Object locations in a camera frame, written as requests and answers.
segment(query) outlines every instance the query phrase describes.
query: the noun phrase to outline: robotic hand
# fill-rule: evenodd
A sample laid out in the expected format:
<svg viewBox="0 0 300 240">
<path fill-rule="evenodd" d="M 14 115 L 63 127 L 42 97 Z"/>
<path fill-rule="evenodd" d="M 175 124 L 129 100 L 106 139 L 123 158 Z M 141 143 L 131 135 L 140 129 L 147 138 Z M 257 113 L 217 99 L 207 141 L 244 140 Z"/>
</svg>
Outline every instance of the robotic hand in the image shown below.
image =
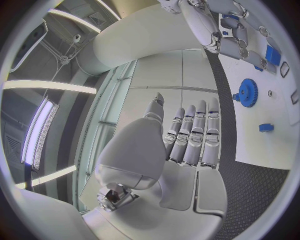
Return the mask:
<svg viewBox="0 0 300 240">
<path fill-rule="evenodd" d="M 276 73 L 276 67 L 251 50 L 247 50 L 247 29 L 238 20 L 226 17 L 221 21 L 225 28 L 232 29 L 233 37 L 222 37 L 210 10 L 224 15 L 235 15 L 245 19 L 255 30 L 267 37 L 272 47 L 278 49 L 267 29 L 260 21 L 239 3 L 232 0 L 158 0 L 162 8 L 173 14 L 184 15 L 191 31 L 211 53 L 220 53 L 228 57 L 244 60 L 261 69 Z"/>
<path fill-rule="evenodd" d="M 148 189 L 160 178 L 166 161 L 163 105 L 158 92 L 144 116 L 124 127 L 101 152 L 95 176 L 103 188 L 97 199 L 107 212 L 131 203 L 137 197 L 131 189 Z"/>
</svg>

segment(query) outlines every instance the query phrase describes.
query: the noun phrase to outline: ventilation grille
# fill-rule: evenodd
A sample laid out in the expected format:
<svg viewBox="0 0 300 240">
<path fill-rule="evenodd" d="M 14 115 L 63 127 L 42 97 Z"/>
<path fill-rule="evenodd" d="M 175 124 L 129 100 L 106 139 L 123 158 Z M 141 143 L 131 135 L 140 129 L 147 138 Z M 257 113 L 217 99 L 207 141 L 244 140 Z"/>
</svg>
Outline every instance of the ventilation grille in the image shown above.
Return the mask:
<svg viewBox="0 0 300 240">
<path fill-rule="evenodd" d="M 105 18 L 99 13 L 95 12 L 89 16 L 89 18 L 93 21 L 96 26 L 101 26 L 102 24 L 106 23 Z"/>
<path fill-rule="evenodd" d="M 21 142 L 14 137 L 4 134 L 4 153 L 6 159 L 12 162 L 21 162 Z"/>
</svg>

